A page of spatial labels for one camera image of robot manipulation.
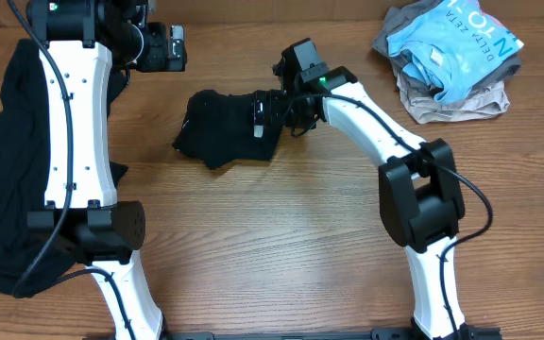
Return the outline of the black t-shirt with logo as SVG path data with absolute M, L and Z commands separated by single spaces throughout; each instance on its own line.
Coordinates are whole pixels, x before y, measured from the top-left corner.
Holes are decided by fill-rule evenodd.
M 235 160 L 271 161 L 282 127 L 264 129 L 262 138 L 253 136 L 254 93 L 195 93 L 173 147 L 186 157 L 204 161 L 210 169 Z

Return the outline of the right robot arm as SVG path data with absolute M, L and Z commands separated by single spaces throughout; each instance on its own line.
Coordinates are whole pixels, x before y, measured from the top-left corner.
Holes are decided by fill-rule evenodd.
M 310 39 L 284 49 L 273 73 L 281 87 L 256 93 L 254 137 L 281 128 L 298 136 L 318 122 L 349 136 L 378 169 L 382 224 L 407 254 L 415 336 L 465 337 L 453 264 L 465 207 L 450 147 L 441 139 L 428 143 L 396 123 L 346 67 L 329 68 Z

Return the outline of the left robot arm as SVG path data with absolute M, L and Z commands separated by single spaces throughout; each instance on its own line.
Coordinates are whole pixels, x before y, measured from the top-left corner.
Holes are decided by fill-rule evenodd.
M 111 74 L 168 67 L 172 37 L 148 21 L 152 9 L 150 1 L 31 1 L 21 18 L 40 50 L 50 147 L 43 206 L 27 225 L 96 280 L 117 339 L 167 335 L 142 265 L 145 211 L 118 200 L 108 147 Z

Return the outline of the light blue printed t-shirt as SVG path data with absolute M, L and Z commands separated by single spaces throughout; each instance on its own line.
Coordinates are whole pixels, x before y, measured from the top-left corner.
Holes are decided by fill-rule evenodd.
M 402 71 L 436 88 L 443 105 L 468 97 L 524 46 L 476 0 L 443 0 L 386 41 L 389 57 L 405 57 Z

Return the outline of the black shirt left pile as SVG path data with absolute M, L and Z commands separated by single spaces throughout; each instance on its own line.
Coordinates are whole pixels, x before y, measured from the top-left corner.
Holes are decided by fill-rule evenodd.
M 31 298 L 75 263 L 71 255 L 50 248 L 24 285 L 16 284 L 43 248 L 30 235 L 26 217 L 43 208 L 50 164 L 46 80 L 33 41 L 18 41 L 0 99 L 0 293 Z

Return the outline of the beige folded garment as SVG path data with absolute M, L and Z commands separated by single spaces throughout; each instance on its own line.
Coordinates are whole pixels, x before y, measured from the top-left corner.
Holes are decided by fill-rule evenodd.
M 392 71 L 397 78 L 401 104 L 420 124 L 490 119 L 505 113 L 510 106 L 504 77 L 471 90 L 462 100 L 442 103 L 434 98 L 433 90 L 438 89 L 434 83 L 432 87 L 425 82 L 416 85 L 417 79 L 408 76 L 395 62 Z

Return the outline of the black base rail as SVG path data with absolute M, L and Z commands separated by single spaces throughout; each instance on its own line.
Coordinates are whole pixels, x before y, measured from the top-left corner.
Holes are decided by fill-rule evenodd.
M 167 340 L 414 340 L 419 336 L 409 328 L 377 328 L 372 331 L 324 331 L 302 333 L 214 334 L 169 332 Z

